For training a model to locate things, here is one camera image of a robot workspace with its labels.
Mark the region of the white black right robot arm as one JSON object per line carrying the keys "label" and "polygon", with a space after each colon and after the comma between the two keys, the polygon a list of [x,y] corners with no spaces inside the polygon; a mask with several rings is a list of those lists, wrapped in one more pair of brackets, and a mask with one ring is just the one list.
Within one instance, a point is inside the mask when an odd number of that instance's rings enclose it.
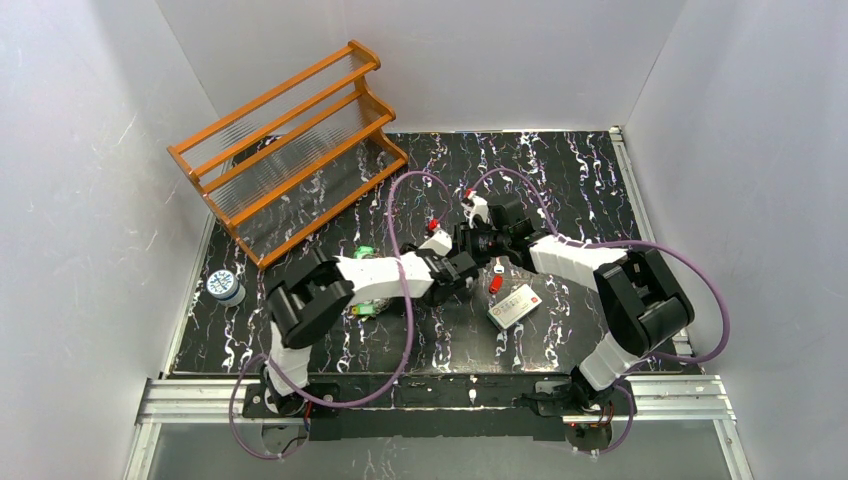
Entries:
{"label": "white black right robot arm", "polygon": [[595,291],[607,332],[570,374],[574,390],[595,398],[695,318],[680,283],[654,247],[578,247],[536,228],[518,201],[489,204],[470,190],[454,246],[479,266],[500,257],[533,274],[552,275]]}

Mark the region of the red tag key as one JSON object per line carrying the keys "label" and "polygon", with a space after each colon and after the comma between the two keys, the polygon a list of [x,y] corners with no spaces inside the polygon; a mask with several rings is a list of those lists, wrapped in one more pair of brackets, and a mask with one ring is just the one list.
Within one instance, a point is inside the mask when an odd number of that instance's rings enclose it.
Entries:
{"label": "red tag key", "polygon": [[504,265],[501,263],[499,258],[496,258],[493,265],[493,277],[488,287],[488,291],[491,295],[496,295],[501,290],[504,281],[504,273]]}

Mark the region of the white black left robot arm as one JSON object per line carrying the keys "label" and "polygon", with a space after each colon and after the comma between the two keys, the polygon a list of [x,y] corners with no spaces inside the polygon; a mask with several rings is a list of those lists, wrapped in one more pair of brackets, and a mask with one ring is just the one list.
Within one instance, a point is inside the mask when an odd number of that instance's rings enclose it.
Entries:
{"label": "white black left robot arm", "polygon": [[467,253],[440,255],[420,248],[400,257],[355,259],[308,254],[268,289],[272,348],[266,360],[269,387],[284,397],[308,384],[312,346],[348,308],[373,300],[404,301],[407,339],[414,338],[414,302],[438,305],[479,277]]}

